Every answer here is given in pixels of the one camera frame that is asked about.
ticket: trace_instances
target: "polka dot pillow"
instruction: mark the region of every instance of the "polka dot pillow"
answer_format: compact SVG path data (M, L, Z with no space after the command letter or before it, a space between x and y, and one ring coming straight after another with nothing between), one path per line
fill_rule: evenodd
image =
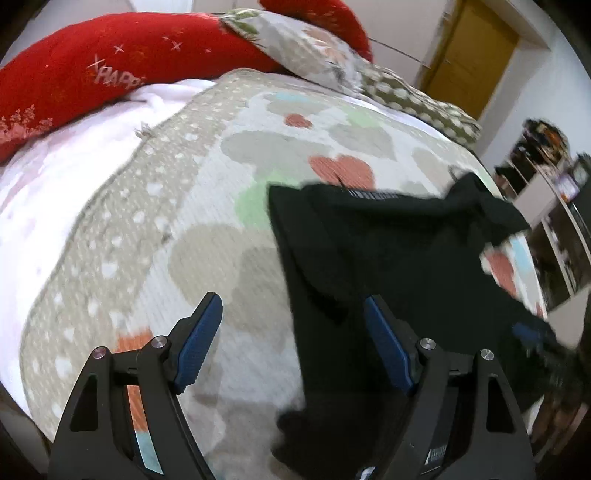
M451 103L438 102L411 87L392 70L365 61L363 94L381 105L412 115L439 130L450 140L474 149L481 127L470 115Z

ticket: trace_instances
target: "floral pillow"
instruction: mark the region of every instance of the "floral pillow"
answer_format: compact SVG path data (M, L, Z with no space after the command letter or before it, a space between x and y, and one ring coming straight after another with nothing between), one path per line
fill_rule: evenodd
M361 92L363 60L332 33L251 8L231 10L220 19L297 76L346 95Z

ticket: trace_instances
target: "wooden door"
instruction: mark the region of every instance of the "wooden door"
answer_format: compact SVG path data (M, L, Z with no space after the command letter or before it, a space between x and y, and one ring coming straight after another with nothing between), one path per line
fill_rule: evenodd
M480 0L466 0L439 65L424 90L479 118L519 36Z

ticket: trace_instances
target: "blue gripper pad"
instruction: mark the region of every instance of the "blue gripper pad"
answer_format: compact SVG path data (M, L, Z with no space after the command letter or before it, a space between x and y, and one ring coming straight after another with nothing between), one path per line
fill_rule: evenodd
M410 360L406 351L372 297L365 300L363 313L365 326L382 358L390 383L408 394L415 383L411 378Z
M183 391L195 383L213 337L222 321L222 299L213 294L178 355L178 371L174 385Z
M514 324L511 330L513 331L513 335L521 341L526 349L541 348L544 343L542 333L530 328L524 323L518 322Z

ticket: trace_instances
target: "clothing label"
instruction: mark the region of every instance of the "clothing label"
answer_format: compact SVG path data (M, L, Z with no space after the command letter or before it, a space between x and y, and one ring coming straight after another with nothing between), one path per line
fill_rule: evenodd
M398 193L394 192L366 192L364 190L348 190L352 197L368 200L385 200L398 198Z

